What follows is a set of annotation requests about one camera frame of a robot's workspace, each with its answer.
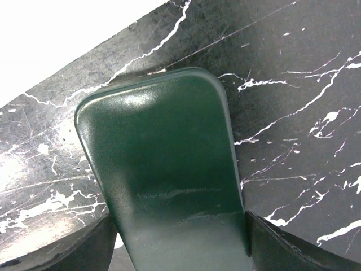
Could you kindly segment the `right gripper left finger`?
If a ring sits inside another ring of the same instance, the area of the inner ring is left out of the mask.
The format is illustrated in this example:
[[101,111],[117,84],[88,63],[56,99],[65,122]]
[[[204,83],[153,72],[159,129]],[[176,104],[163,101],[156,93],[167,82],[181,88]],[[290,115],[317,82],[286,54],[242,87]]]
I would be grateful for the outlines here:
[[116,226],[107,214],[66,237],[1,264],[1,270],[108,270],[116,235]]

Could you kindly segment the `dark green glasses case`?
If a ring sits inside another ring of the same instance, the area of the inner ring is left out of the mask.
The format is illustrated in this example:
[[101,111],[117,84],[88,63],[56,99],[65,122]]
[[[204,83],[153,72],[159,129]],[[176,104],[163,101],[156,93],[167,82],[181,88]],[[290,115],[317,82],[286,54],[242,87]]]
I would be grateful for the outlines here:
[[100,89],[74,124],[136,270],[251,270],[226,92],[183,68]]

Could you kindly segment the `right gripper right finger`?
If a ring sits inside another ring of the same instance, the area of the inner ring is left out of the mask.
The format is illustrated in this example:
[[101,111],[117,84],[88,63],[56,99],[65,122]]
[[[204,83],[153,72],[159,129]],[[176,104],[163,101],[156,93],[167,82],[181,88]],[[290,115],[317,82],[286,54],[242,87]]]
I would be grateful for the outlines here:
[[245,217],[254,270],[360,270],[360,263],[287,233],[253,212]]

